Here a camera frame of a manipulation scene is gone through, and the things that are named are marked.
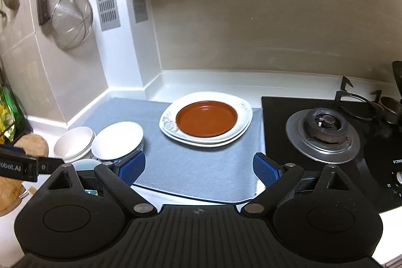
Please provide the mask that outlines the white blue-rimmed bowl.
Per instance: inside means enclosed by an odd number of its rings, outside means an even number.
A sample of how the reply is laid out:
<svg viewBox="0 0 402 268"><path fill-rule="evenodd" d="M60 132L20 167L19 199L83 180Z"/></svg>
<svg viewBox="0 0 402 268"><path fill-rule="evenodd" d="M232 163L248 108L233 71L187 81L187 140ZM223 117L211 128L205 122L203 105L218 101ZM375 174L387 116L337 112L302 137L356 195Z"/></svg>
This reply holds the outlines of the white blue-rimmed bowl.
<svg viewBox="0 0 402 268"><path fill-rule="evenodd" d="M143 137L143 128L138 123L117 122L96 135L91 152L99 160L116 160L136 150L142 144Z"/></svg>

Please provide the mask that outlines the turquoise glazed bowl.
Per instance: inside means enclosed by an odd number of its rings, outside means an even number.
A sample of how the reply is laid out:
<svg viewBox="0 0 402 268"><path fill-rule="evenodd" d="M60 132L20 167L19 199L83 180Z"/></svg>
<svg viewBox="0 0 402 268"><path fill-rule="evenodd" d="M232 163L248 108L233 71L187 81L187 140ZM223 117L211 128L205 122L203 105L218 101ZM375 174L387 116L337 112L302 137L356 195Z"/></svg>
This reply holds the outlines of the turquoise glazed bowl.
<svg viewBox="0 0 402 268"><path fill-rule="evenodd" d="M98 160L85 158L72 163L76 170L84 192L90 195L98 196L101 187L98 178L95 176L94 169L101 163Z"/></svg>

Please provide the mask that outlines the cream bowls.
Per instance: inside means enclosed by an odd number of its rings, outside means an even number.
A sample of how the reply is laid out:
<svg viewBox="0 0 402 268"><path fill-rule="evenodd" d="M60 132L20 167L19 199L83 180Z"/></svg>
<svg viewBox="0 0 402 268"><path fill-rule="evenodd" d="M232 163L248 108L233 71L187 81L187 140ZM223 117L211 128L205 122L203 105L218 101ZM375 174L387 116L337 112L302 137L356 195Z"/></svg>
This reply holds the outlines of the cream bowls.
<svg viewBox="0 0 402 268"><path fill-rule="evenodd" d="M84 157L91 149L95 133L89 127L76 127L64 133L55 143L53 152L65 163Z"/></svg>

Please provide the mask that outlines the brown terracotta plate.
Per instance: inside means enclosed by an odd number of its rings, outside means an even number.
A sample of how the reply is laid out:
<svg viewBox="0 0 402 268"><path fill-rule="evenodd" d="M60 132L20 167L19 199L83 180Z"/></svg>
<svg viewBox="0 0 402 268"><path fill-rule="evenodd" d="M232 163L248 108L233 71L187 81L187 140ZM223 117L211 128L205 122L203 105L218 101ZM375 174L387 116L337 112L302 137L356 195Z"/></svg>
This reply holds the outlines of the brown terracotta plate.
<svg viewBox="0 0 402 268"><path fill-rule="evenodd" d="M228 132L236 124L236 110L219 101L198 101L186 105L176 115L176 125L194 137L215 137Z"/></svg>

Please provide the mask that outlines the wooden cutting board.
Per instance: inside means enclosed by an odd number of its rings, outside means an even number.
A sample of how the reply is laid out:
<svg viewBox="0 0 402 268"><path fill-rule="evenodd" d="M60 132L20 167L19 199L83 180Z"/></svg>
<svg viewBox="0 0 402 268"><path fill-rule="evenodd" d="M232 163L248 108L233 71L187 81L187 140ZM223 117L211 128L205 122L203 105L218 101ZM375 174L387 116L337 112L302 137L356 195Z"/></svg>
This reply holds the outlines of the wooden cutting board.
<svg viewBox="0 0 402 268"><path fill-rule="evenodd" d="M21 202L22 181L32 180L33 166L23 156L48 156L46 140L36 134L22 136L14 145L1 145L1 216Z"/></svg>

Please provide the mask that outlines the black spice rack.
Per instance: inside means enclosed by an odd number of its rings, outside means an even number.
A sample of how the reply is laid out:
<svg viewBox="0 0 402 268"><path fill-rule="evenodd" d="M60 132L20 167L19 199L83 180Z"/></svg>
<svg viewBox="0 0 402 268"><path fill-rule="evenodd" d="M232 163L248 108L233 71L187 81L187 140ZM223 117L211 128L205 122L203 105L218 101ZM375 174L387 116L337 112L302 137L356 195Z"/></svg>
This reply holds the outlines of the black spice rack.
<svg viewBox="0 0 402 268"><path fill-rule="evenodd" d="M23 135L33 129L20 107L11 86L1 71L1 145L14 145Z"/></svg>

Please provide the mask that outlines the green yellow snack bag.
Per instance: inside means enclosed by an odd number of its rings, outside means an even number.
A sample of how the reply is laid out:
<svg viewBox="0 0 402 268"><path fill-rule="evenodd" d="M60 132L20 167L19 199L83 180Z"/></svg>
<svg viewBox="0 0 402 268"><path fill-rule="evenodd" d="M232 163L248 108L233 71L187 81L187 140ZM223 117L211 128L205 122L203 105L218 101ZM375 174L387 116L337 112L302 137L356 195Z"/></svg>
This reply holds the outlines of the green yellow snack bag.
<svg viewBox="0 0 402 268"><path fill-rule="evenodd" d="M18 118L18 110L10 90L1 86L1 144L14 141Z"/></svg>

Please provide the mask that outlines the grey drying mat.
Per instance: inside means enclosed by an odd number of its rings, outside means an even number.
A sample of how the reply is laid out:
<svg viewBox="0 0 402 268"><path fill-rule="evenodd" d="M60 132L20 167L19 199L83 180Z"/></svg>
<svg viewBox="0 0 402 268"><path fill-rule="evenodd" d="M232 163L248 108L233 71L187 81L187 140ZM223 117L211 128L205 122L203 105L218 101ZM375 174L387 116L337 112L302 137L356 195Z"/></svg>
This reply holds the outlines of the grey drying mat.
<svg viewBox="0 0 402 268"><path fill-rule="evenodd" d="M255 108L249 128L236 141L218 148L196 148L172 140L159 128L167 103L112 98L82 121L98 133L108 125L133 121L144 130L146 168L136 183L186 197L238 203L251 199L258 179L252 160L263 152L262 110Z"/></svg>

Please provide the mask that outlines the black gas stove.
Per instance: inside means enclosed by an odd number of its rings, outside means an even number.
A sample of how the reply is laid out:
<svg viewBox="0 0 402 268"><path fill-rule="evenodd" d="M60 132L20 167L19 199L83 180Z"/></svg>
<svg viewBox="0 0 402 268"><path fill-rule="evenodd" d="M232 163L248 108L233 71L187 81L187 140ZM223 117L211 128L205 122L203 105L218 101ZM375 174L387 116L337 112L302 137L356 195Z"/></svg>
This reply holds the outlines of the black gas stove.
<svg viewBox="0 0 402 268"><path fill-rule="evenodd" d="M401 122L381 114L361 122L343 113L335 100L262 97L266 155L295 163L306 174L336 165L384 212L401 207Z"/></svg>

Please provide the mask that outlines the far white floral plate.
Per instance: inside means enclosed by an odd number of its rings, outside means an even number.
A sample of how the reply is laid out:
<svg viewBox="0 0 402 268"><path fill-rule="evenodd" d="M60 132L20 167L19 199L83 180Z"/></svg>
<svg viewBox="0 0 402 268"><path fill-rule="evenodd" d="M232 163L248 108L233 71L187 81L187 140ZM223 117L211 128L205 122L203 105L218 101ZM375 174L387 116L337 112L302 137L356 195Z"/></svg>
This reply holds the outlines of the far white floral plate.
<svg viewBox="0 0 402 268"><path fill-rule="evenodd" d="M240 138L252 118L252 107L240 97L222 92L194 92L165 109L159 128L174 141L216 148Z"/></svg>

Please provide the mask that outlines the black pot support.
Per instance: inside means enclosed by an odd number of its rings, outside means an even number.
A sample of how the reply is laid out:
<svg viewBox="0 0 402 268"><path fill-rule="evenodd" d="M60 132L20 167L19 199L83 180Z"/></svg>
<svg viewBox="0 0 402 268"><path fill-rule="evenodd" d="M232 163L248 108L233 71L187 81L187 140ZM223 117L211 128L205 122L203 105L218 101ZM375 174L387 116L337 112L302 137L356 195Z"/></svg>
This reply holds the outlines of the black pot support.
<svg viewBox="0 0 402 268"><path fill-rule="evenodd" d="M354 87L351 81L343 76L340 89L335 94L335 103L343 113L361 122L371 122L384 113L384 108L380 105L381 90L371 92L373 99L370 100L362 95L348 92L347 86Z"/></svg>

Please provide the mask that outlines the stove control knob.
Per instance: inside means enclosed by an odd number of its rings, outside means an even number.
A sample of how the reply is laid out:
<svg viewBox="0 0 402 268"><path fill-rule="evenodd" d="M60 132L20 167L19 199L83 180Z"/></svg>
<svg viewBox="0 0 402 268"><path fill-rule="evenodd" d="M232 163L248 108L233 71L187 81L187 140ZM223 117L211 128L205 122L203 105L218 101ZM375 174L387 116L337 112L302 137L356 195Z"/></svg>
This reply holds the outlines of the stove control knob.
<svg viewBox="0 0 402 268"><path fill-rule="evenodd" d="M396 173L396 180L398 181L399 184L402 184L402 172L401 171Z"/></svg>

